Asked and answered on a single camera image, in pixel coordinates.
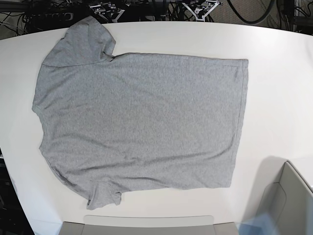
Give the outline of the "silver bracket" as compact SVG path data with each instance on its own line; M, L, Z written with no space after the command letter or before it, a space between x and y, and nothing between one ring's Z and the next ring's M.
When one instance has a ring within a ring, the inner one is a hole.
M182 5L193 15L196 22L205 22L207 16L223 3L219 0L183 0Z
M117 23L119 18L125 12L124 9L118 8L115 3L93 2L89 4L90 10L97 16L101 17L108 23Z

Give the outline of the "beige bin bottom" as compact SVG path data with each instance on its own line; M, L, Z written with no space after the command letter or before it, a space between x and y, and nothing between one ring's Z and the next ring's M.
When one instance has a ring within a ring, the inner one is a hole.
M214 224L210 215L188 217L84 216L83 223L64 222L61 235L237 235L233 222Z

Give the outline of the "grey T-shirt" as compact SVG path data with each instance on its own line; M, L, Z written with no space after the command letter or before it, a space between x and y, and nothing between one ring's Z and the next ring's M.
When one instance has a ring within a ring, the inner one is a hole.
M247 59L125 53L95 18L72 25L42 62L32 109L40 151L87 209L123 193L231 185Z

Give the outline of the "silver bracket right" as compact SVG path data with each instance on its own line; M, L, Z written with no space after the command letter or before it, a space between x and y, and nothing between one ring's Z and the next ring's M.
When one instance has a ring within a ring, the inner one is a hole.
M205 22L207 16L223 3L219 0L183 0L182 5L193 15L196 22Z

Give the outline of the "beige bin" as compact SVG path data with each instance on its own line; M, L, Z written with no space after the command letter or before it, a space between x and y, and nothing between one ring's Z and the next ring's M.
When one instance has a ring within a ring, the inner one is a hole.
M210 215L188 217L84 216L83 223L64 222L61 235L237 235L233 222L214 224Z
M272 235L313 233L313 189L287 161L278 182L266 187L257 215L268 213L274 221Z

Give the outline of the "beige bin right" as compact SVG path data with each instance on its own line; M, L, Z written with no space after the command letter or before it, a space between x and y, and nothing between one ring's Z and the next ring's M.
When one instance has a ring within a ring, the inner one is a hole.
M268 213L274 221L272 235L313 233L313 189L287 161L278 182L266 187L257 215Z

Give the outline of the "blue cloth in bin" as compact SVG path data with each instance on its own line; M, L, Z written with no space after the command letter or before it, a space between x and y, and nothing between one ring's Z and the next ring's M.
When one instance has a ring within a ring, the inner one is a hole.
M271 235L274 230L274 221L268 213L262 213L238 225L240 235Z

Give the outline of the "silver bracket left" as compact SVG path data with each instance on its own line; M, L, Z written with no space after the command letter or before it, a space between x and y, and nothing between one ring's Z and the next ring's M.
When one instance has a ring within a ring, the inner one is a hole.
M115 3L93 2L89 4L90 10L97 16L101 17L108 23L117 23L119 18L125 12L124 9L118 8Z

